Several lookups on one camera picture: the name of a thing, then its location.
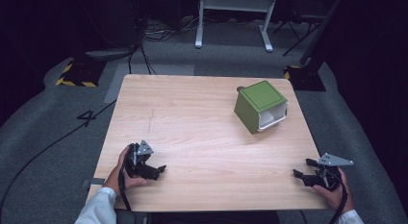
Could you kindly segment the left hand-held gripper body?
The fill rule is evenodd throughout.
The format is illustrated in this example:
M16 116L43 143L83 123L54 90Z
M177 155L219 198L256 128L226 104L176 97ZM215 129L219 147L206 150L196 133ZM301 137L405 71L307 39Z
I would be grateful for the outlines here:
M130 177L151 172L146 161L154 153L150 145L143 139L140 143L131 143L125 157L125 169Z

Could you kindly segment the person's right hand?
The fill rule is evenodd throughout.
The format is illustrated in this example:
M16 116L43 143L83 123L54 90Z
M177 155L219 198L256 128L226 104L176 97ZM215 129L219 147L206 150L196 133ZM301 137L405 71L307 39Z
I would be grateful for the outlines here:
M328 206L334 209L335 211L338 211L340 209L342 199L343 199L343 192L345 191L347 194L347 199L341 211L341 214L344 214L346 212L352 211L354 209L354 204L352 201L351 191L347 184L345 173L341 169L339 169L339 171L342 175L342 181L344 183L342 186L339 186L336 190L333 190L333 191L329 191L326 188L318 186L318 185L313 186L313 189L320 196L322 196L327 202Z

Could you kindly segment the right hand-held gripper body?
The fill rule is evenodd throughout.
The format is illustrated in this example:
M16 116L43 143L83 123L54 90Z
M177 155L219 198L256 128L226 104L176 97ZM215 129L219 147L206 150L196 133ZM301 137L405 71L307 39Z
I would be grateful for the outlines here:
M351 166L353 160L346 160L328 153L325 153L317 160L315 172L321 177L323 186L333 191L343 181L339 170L340 166Z

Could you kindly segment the green box with white drawer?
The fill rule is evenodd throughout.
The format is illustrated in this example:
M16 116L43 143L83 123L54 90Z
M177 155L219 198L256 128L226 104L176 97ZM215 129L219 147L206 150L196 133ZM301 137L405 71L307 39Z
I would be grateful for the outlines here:
M269 81L238 87L234 113L250 134L262 132L287 117L288 100Z

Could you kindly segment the white metal stand frame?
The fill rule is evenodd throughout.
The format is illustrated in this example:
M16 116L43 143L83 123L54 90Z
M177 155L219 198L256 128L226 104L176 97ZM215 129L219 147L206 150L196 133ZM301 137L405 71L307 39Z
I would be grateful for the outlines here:
M270 22L276 0L199 0L198 27L194 46L199 49L203 46L204 11L236 11L236 12L262 12L266 15L264 24L259 26L265 49L271 53L272 44L268 37L268 24Z

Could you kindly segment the black slanted stand pole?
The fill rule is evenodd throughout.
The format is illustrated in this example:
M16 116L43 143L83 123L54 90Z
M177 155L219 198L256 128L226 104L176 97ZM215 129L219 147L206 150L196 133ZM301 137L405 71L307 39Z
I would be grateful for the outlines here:
M323 20L322 24L320 25L320 27L317 30L317 33L314 35L313 39L310 41L306 51L304 52L303 56L301 57L301 59L299 60L299 63L302 65L306 65L309 60L312 57L313 51L315 50L321 35L323 34L325 28L327 27L330 19L332 18L334 12L336 11L336 9L338 8L340 2L342 0L335 0L332 7L330 8L328 15L326 16L326 18Z

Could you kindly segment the black folding tripod stand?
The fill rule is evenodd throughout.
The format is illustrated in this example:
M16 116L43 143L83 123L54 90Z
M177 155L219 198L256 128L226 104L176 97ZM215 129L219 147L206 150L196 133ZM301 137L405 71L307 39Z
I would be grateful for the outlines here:
M282 12L278 20L279 25L273 32L276 34L284 27L288 27L296 38L296 42L283 55L287 56L301 42L318 30L327 15L328 10L324 6L306 6L303 4L300 6L291 5L285 12Z

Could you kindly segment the black yellow striped stand base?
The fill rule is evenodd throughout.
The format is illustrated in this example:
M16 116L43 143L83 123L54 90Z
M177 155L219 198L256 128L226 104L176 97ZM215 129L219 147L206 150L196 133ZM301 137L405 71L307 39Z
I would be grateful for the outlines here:
M283 73L294 90L325 91L319 74L309 70L307 66L287 65L283 68Z
M57 86L97 87L106 62L79 63L71 60L56 82Z

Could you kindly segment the dark equipment with round base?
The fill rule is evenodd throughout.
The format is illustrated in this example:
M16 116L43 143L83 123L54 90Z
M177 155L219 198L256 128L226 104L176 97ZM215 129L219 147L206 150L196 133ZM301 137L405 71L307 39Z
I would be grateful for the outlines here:
M88 55L99 59L130 56L140 46L138 0L87 0L84 5L102 47Z

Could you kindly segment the person's left hand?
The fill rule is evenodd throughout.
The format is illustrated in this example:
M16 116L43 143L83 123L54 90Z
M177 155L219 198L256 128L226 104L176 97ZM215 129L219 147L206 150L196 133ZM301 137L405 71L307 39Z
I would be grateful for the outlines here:
M110 173L109 177L106 179L103 187L109 187L111 188L117 196L120 195L120 189L119 189L119 173L121 172L121 166L123 165L123 161L125 159L126 153L128 151L129 147L126 146L122 152L120 153L118 157L118 161L112 172ZM126 188L132 188L132 187L141 187L145 186L147 184L147 181L141 177L136 177L132 178L127 175L127 173L123 174L124 178L124 186Z

